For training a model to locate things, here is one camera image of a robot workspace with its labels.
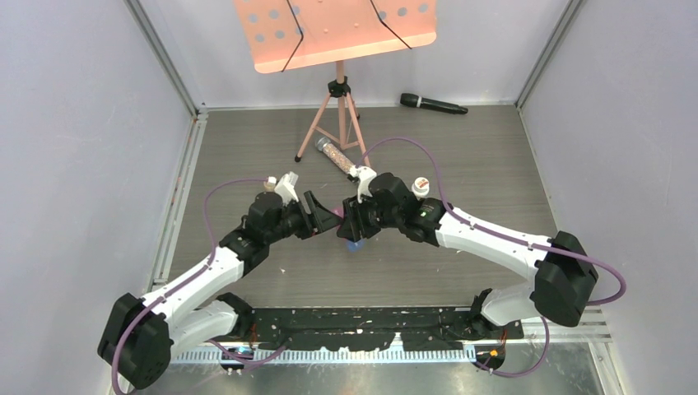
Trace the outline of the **pink blue weekly pill organizer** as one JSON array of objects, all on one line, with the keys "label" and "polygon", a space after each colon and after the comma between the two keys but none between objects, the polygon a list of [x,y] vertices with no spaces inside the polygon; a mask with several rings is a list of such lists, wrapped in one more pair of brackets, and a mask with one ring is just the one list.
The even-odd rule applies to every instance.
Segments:
[{"label": "pink blue weekly pill organizer", "polygon": [[[341,207],[335,207],[332,209],[332,212],[340,217],[344,217],[344,211]],[[346,242],[346,247],[349,252],[355,253],[361,250],[365,246],[365,240],[360,239],[358,241],[352,241],[349,239],[345,240]]]}]

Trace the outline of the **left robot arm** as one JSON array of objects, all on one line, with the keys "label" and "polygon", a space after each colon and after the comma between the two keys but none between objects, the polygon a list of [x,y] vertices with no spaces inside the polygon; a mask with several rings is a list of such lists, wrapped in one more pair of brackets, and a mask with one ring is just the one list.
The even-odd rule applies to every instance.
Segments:
[{"label": "left robot arm", "polygon": [[259,193],[240,224],[185,274],[158,290],[136,297],[120,296],[113,304],[97,354],[110,366],[115,393],[119,379],[135,389],[152,385],[173,357],[210,338],[227,335],[244,340],[253,320],[225,297],[200,309],[216,292],[252,272],[277,241],[308,239],[339,226],[342,218],[322,206],[312,192],[305,202],[279,193]]}]

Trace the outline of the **white vitamin pill bottle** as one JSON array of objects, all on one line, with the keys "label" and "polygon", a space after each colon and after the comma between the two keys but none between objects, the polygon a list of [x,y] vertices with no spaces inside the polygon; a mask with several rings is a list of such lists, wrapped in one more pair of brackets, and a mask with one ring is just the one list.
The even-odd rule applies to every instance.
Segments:
[{"label": "white vitamin pill bottle", "polygon": [[426,198],[430,193],[430,181],[426,177],[417,177],[411,186],[412,193],[417,198]]}]

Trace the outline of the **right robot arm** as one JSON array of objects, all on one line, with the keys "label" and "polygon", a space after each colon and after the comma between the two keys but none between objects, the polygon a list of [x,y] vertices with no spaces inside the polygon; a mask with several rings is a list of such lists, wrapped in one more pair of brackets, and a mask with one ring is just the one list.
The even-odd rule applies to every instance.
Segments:
[{"label": "right robot arm", "polygon": [[456,249],[497,263],[524,281],[503,290],[486,289],[470,308],[470,327],[492,337],[503,326],[544,317],[573,328],[579,324],[598,281],[584,261],[579,240],[560,231],[553,238],[520,233],[482,221],[439,199],[414,193],[391,173],[376,174],[361,166],[350,172],[356,195],[342,203],[337,236],[357,242],[383,229],[396,229],[409,240]]}]

